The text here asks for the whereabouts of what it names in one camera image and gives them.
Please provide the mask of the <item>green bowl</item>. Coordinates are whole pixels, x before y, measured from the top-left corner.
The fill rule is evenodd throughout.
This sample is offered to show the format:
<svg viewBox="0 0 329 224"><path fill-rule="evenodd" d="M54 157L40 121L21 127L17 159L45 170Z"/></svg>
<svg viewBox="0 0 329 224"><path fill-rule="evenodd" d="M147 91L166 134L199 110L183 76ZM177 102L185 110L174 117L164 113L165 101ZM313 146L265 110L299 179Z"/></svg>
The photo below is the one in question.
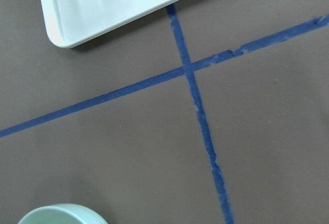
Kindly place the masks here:
<svg viewBox="0 0 329 224"><path fill-rule="evenodd" d="M24 223L107 223L107 221L85 206L62 203L30 211L19 221L19 224Z"/></svg>

